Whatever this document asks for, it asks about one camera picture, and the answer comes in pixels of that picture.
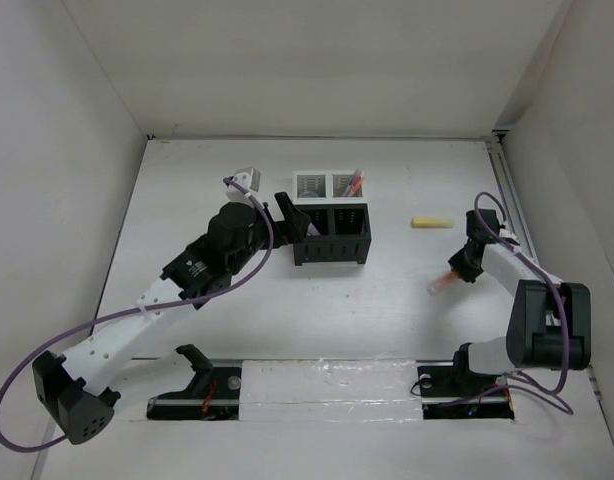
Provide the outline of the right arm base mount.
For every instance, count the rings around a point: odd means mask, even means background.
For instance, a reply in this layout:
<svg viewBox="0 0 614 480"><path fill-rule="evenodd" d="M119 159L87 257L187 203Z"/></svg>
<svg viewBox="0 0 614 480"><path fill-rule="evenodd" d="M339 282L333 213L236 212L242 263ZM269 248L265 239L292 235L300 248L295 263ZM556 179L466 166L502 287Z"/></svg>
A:
<svg viewBox="0 0 614 480"><path fill-rule="evenodd" d="M421 400L424 420L514 420L509 392L489 393L496 380L495 375L471 372L461 348L451 360L420 361L410 394Z"/></svg>

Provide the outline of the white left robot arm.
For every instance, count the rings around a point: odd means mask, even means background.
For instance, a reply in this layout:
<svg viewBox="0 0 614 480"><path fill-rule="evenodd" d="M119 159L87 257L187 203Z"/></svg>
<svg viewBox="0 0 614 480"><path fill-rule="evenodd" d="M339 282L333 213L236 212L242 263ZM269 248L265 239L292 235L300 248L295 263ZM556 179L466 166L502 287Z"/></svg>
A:
<svg viewBox="0 0 614 480"><path fill-rule="evenodd" d="M163 268L129 315L113 319L60 355L45 351L33 361L37 396L71 444L92 440L134 401L173 392L213 394L213 364L191 344L147 368L128 363L228 289L258 251L271 252L306 238L309 216L286 193L275 199L283 215L280 222L254 198L225 204L209 221L206 234Z"/></svg>

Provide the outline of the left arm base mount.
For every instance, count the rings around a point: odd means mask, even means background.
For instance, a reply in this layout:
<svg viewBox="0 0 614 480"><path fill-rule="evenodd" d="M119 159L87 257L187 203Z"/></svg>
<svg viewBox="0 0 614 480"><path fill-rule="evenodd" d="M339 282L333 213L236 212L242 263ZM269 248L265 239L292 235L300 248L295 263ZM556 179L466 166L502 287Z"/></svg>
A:
<svg viewBox="0 0 614 480"><path fill-rule="evenodd" d="M176 352L191 363L194 376L184 389L150 399L146 418L152 421L238 420L243 362L213 362L191 344L178 347Z"/></svg>

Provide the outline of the pink highlighter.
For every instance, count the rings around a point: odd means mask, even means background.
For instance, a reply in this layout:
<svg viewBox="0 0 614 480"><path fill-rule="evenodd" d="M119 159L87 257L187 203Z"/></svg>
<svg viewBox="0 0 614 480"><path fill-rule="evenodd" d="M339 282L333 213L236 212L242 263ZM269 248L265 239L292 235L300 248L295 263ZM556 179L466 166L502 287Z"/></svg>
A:
<svg viewBox="0 0 614 480"><path fill-rule="evenodd" d="M321 235L320 231L316 228L316 226L313 223L310 223L308 226L308 234L310 236L320 236Z"/></svg>

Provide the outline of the clear jar of paperclips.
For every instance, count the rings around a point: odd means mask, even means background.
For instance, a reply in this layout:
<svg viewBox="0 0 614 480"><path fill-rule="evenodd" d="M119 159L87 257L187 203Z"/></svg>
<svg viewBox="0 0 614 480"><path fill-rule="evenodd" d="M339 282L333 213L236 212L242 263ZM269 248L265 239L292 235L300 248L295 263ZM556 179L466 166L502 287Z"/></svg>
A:
<svg viewBox="0 0 614 480"><path fill-rule="evenodd" d="M320 198L321 193L313 189L305 189L299 194L300 198Z"/></svg>

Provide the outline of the orange capped clear marker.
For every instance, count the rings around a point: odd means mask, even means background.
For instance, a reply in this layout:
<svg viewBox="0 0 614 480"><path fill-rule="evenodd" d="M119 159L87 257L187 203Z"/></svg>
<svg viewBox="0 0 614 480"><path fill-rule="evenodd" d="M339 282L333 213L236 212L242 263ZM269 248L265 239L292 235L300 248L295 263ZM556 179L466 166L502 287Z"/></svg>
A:
<svg viewBox="0 0 614 480"><path fill-rule="evenodd" d="M427 286L427 292L431 296L435 296L439 294L441 291L443 291L444 289L446 289L448 286L450 286L457 279L458 279L458 275L454 271L449 271L447 273L444 273L437 279L433 280Z"/></svg>

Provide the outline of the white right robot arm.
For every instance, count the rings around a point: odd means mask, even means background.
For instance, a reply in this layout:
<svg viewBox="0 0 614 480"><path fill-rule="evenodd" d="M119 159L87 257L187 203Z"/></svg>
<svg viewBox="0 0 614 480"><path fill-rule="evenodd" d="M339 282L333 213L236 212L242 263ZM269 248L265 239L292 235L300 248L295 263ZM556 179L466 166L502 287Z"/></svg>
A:
<svg viewBox="0 0 614 480"><path fill-rule="evenodd" d="M466 213L465 245L449 260L450 271L473 283L487 273L513 297L506 334L459 348L465 360L449 369L460 393L481 387L486 375L523 369L581 371L591 360L591 292L542 270L490 209Z"/></svg>

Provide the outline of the yellow highlighter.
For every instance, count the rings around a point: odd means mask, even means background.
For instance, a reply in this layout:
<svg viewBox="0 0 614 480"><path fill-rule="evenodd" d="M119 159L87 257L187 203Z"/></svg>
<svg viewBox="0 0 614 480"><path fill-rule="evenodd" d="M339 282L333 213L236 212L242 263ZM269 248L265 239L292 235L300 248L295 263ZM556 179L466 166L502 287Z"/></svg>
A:
<svg viewBox="0 0 614 480"><path fill-rule="evenodd" d="M410 225L415 229L451 229L454 221L449 218L414 217Z"/></svg>

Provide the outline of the orange red pen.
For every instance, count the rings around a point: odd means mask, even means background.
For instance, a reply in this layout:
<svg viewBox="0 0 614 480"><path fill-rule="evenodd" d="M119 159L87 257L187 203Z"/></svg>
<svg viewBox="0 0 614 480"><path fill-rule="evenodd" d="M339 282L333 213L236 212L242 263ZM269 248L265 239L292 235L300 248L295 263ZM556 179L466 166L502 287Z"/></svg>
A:
<svg viewBox="0 0 614 480"><path fill-rule="evenodd" d="M362 174L356 175L348 185L348 188L345 190L344 196L354 197L356 192L362 187L363 182L364 176Z"/></svg>

